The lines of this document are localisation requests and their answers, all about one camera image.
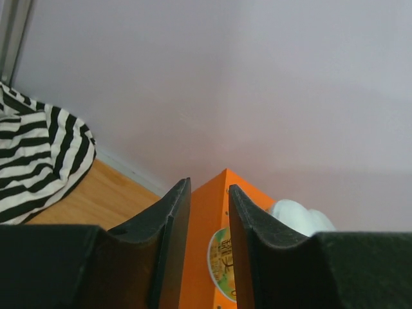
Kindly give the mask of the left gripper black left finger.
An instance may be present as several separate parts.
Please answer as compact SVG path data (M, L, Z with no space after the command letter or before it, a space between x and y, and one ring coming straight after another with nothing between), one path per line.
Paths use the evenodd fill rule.
M191 181L105 230L3 225L2 308L178 308Z

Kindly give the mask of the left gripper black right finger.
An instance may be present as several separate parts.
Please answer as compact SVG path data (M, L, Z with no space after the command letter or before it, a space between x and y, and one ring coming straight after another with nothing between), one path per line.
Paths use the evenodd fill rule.
M229 188L238 308L410 308L411 234L304 236Z

